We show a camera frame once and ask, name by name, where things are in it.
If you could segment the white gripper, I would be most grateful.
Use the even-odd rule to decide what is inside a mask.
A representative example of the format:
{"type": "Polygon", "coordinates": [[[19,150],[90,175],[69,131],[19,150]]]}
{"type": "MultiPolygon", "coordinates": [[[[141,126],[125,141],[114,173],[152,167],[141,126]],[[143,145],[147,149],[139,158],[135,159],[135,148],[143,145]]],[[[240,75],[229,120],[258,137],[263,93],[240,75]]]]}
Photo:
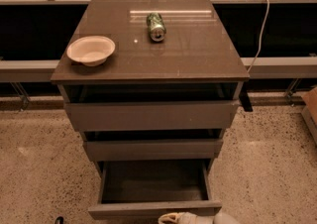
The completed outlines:
{"type": "Polygon", "coordinates": [[[172,212],[160,216],[158,224],[213,224],[213,219],[189,212],[172,212]]]}

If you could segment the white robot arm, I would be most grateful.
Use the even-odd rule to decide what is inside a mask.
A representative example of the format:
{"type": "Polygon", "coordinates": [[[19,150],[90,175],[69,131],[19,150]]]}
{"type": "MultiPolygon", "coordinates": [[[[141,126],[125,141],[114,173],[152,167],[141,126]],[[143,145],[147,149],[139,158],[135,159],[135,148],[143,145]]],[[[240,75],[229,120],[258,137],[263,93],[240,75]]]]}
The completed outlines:
{"type": "Polygon", "coordinates": [[[158,224],[241,224],[226,213],[217,213],[213,218],[198,216],[189,212],[172,212],[162,215],[158,224]]]}

